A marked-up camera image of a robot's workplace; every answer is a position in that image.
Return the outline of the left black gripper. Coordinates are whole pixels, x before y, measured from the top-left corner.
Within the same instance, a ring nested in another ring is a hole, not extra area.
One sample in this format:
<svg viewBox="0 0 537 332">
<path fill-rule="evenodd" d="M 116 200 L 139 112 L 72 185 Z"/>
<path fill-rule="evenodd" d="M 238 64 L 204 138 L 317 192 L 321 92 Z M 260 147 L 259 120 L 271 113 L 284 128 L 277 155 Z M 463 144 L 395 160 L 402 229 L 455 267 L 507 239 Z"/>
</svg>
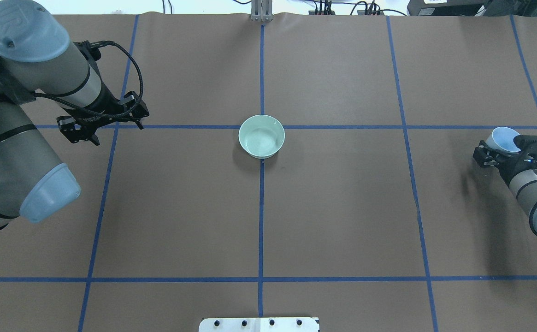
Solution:
<svg viewBox="0 0 537 332">
<path fill-rule="evenodd" d="M 150 113 L 144 100 L 136 103 L 137 97 L 138 93 L 129 91 L 119 100 L 108 88 L 103 88 L 93 103 L 83 107 L 99 113 L 99 116 L 65 107 L 70 116 L 58 116 L 56 124 L 60 133 L 71 143 L 86 141 L 100 146 L 97 130 L 108 124 L 133 122 L 138 129 L 144 130 L 142 120 L 149 117 Z"/>
</svg>

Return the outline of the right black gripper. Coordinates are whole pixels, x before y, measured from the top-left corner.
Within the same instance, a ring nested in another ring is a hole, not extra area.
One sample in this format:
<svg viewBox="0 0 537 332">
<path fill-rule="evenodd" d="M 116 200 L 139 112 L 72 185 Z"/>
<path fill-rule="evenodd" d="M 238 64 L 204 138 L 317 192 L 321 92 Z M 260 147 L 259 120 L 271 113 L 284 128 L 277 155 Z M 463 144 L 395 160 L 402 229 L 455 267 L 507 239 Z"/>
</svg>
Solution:
<svg viewBox="0 0 537 332">
<path fill-rule="evenodd" d="M 517 135 L 513 142 L 520 149 L 516 154 L 509 154 L 490 147 L 486 142 L 479 142 L 473 150 L 473 160 L 481 168 L 498 168 L 503 181 L 510 185 L 519 173 L 537 170 L 537 135 Z"/>
</svg>

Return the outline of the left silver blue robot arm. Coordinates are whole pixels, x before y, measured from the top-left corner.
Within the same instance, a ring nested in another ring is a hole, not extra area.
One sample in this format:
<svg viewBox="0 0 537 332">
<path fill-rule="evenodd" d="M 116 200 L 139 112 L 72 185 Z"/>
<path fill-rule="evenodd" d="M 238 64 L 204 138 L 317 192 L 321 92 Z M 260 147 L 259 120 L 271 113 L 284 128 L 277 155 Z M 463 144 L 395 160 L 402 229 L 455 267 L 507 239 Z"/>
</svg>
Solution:
<svg viewBox="0 0 537 332">
<path fill-rule="evenodd" d="M 97 61 L 114 41 L 73 42 L 65 27 L 32 0 L 0 1 L 0 231 L 24 217 L 38 223 L 81 194 L 81 187 L 22 109 L 38 98 L 65 112 L 56 120 L 71 143 L 99 145 L 98 128 L 133 122 L 142 129 L 149 116 L 138 64 L 139 91 L 116 98 Z"/>
</svg>

